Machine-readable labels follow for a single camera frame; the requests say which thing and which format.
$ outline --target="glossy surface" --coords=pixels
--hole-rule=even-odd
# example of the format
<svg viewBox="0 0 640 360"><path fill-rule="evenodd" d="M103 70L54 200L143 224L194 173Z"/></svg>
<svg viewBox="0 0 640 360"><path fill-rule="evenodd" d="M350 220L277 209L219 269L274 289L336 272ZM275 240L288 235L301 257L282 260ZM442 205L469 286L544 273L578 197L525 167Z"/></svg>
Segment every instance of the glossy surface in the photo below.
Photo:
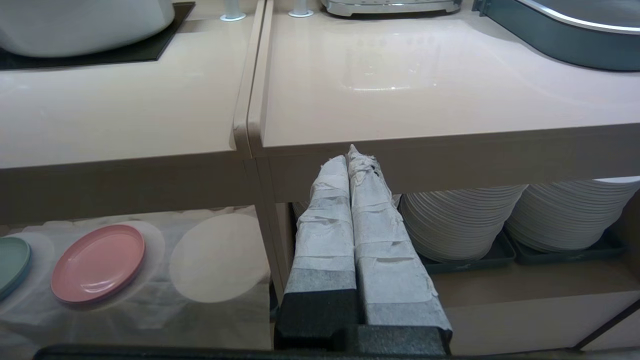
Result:
<svg viewBox="0 0 640 360"><path fill-rule="evenodd" d="M258 0L198 0L159 61L0 73L0 168L232 152Z"/></svg>
<svg viewBox="0 0 640 360"><path fill-rule="evenodd" d="M145 240L136 228L102 227L65 251L51 275L51 290L64 302L101 300L133 280L144 255Z"/></svg>
<svg viewBox="0 0 640 360"><path fill-rule="evenodd" d="M292 19L291 5L276 2L271 26L267 152L640 122L640 73L555 61L471 1L452 15L385 20Z"/></svg>
<svg viewBox="0 0 640 360"><path fill-rule="evenodd" d="M0 238L0 300L24 280L29 271L31 247L20 238Z"/></svg>

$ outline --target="plastic sheet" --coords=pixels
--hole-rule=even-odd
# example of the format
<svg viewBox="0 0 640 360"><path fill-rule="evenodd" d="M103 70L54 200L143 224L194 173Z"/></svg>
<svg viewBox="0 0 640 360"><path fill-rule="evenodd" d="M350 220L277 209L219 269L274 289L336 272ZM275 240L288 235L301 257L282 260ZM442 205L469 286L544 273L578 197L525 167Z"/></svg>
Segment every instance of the plastic sheet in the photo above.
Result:
<svg viewBox="0 0 640 360"><path fill-rule="evenodd" d="M25 283L0 302L0 359L30 359L39 348L56 343L270 349L268 270L242 295L208 304L180 295L169 276L172 250L182 236L204 220L233 212L256 217L253 207L124 215L48 222L12 235L29 242L34 258ZM62 304L49 286L57 259L82 235L118 223L145 236L140 273L103 302Z"/></svg>

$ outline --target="pink plate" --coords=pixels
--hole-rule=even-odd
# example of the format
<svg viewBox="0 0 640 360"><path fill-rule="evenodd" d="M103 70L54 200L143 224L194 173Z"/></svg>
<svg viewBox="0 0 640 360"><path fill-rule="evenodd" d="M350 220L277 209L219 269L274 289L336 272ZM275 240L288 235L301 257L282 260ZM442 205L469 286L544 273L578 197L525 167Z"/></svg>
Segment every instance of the pink plate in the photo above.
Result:
<svg viewBox="0 0 640 360"><path fill-rule="evenodd" d="M51 290L74 304L102 300L133 280L144 256L145 239L134 227L101 227L65 251L53 269Z"/></svg>

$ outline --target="dark green tray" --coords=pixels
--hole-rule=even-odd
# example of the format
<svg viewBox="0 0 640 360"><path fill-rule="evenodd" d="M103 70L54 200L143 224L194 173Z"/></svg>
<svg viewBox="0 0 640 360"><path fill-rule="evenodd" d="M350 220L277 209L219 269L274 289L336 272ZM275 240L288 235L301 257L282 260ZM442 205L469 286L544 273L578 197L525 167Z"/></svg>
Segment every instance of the dark green tray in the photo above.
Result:
<svg viewBox="0 0 640 360"><path fill-rule="evenodd" d="M427 269L429 274L441 274L444 272L481 270L506 266L513 262L516 254L513 251L513 247L509 244L509 240L504 234L504 231L501 231L500 234L496 236L489 253L480 260L439 263L437 261L427 259L422 255L419 256L424 268Z"/></svg>
<svg viewBox="0 0 640 360"><path fill-rule="evenodd" d="M550 254L534 250L512 239L509 232L503 229L516 252L516 262L521 265L542 265L552 263L573 263L609 259L622 255L627 250L627 244L613 231L607 229L600 240L585 250L553 252Z"/></svg>

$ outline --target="stainless steel appliance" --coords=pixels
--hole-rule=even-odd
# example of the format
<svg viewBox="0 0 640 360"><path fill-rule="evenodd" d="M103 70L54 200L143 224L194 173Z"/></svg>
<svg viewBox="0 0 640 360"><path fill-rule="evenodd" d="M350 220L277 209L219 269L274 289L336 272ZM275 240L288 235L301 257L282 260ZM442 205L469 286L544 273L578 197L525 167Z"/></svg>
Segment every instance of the stainless steel appliance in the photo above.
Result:
<svg viewBox="0 0 640 360"><path fill-rule="evenodd" d="M462 0L322 0L327 11L339 16L355 13L433 12L460 9Z"/></svg>

